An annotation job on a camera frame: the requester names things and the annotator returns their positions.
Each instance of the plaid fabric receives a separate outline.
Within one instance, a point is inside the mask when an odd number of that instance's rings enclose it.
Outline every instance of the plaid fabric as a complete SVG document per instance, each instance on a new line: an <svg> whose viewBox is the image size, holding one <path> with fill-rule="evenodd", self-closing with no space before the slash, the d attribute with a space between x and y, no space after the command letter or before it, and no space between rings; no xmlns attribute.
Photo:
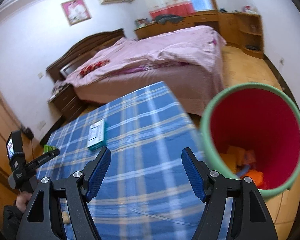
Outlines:
<svg viewBox="0 0 300 240"><path fill-rule="evenodd" d="M169 88L159 82L79 117L54 132L48 144L60 155L43 165L38 178L67 178L99 151L86 148L90 125L105 119L111 163L96 198L88 204L103 240L191 239L205 204L194 195L181 163L190 147L203 159L196 128ZM66 201L61 200L67 210ZM226 236L227 203L220 239ZM68 239L75 239L66 225Z"/></svg>

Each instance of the teal box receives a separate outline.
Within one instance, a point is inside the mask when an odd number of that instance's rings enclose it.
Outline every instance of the teal box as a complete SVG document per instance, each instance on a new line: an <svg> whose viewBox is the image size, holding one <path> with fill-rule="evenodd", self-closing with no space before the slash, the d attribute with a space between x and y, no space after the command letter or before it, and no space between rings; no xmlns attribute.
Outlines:
<svg viewBox="0 0 300 240"><path fill-rule="evenodd" d="M102 119L89 128L87 148L94 151L106 145L106 123Z"/></svg>

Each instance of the bucket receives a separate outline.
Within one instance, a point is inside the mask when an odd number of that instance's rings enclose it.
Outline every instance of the bucket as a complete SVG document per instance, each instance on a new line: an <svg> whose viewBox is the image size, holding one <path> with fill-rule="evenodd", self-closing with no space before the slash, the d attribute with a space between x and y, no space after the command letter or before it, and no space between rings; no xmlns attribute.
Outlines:
<svg viewBox="0 0 300 240"><path fill-rule="evenodd" d="M263 198L291 188L300 172L300 112L275 87L245 83L223 90L206 107L201 133L209 168L226 178L239 179L219 153L229 146L254 150Z"/></svg>

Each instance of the blue gripper pad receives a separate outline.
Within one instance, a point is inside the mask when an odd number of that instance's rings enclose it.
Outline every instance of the blue gripper pad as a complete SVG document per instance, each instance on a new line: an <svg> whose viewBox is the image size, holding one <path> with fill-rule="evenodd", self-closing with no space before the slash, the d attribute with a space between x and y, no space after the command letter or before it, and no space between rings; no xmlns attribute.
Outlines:
<svg viewBox="0 0 300 240"><path fill-rule="evenodd" d="M94 198L100 189L101 183L106 175L108 167L111 162L111 151L107 148L104 155L101 157L98 165L93 171L88 181L88 190L85 195L86 200L90 202Z"/></svg>
<svg viewBox="0 0 300 240"><path fill-rule="evenodd" d="M181 161L190 181L191 187L194 191L194 194L198 198L200 198L201 201L204 201L206 194L203 190L203 180L185 149L182 150Z"/></svg>

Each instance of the black plug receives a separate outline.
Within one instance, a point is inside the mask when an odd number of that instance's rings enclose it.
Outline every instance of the black plug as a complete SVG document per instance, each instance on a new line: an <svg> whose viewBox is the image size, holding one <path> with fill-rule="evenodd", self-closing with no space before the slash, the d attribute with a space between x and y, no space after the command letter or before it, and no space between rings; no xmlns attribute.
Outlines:
<svg viewBox="0 0 300 240"><path fill-rule="evenodd" d="M32 140L34 138L34 134L31 131L30 127L26 128L23 125L21 125L20 130L29 140Z"/></svg>

